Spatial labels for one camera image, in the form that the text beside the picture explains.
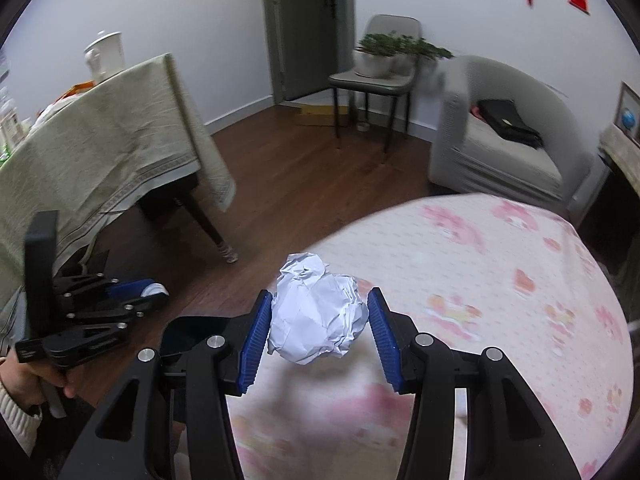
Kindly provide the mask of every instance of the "white knit sleeve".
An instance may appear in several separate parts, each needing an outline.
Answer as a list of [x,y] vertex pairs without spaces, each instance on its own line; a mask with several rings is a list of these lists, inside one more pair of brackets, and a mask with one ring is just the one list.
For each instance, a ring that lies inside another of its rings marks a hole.
[[0,381],[0,415],[14,434],[18,444],[27,455],[31,455],[38,436],[38,427],[42,421],[42,414],[28,415],[14,402]]

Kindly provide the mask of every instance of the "round table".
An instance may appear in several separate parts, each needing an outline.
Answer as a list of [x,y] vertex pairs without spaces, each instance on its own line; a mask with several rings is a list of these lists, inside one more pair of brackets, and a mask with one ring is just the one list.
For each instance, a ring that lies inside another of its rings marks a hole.
[[[583,479],[620,440],[633,385],[622,310],[574,228],[494,196],[425,198],[350,224],[309,249],[372,286],[453,349],[504,350],[538,396]],[[228,398],[245,477],[391,480],[413,396],[385,382],[369,326],[345,357],[262,357]],[[462,479],[466,404],[456,403],[451,479]]]

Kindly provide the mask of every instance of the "table covered with cloth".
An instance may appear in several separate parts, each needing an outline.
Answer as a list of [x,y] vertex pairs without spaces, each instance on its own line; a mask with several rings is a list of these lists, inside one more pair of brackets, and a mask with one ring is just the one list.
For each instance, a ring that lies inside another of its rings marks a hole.
[[198,170],[225,210],[236,184],[170,54],[99,84],[29,135],[0,168],[0,351],[37,211],[60,211],[60,266],[145,193]]
[[[426,198],[357,221],[309,251],[329,272],[355,276],[363,298],[380,287],[392,310],[451,348],[503,349],[583,479],[616,447],[633,385],[625,318],[596,261],[559,216],[483,194]],[[466,450],[460,397],[456,480]],[[264,353],[248,393],[228,397],[251,480],[394,479],[412,403],[385,382],[368,325],[341,359],[302,366]]]

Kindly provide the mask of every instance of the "green leaves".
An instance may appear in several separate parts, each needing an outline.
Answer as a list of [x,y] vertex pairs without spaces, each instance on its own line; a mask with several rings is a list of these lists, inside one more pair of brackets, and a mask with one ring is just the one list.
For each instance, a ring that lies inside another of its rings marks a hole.
[[360,40],[357,50],[374,56],[393,56],[394,54],[417,54],[427,59],[453,57],[446,48],[427,43],[424,38],[416,40],[413,36],[395,34],[367,34]]

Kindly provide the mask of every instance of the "white wall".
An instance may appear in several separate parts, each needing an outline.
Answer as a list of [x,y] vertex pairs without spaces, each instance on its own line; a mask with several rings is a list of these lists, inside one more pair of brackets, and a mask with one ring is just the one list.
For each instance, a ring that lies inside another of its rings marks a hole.
[[100,30],[122,31],[127,66],[172,52],[205,122],[272,93],[262,0],[32,0],[4,44],[21,118],[90,79]]
[[[561,91],[588,146],[615,114],[620,82],[640,92],[640,56],[605,0],[355,0],[360,37],[374,14],[412,16],[431,43],[507,63]],[[440,102],[421,81],[412,117],[435,128]]]

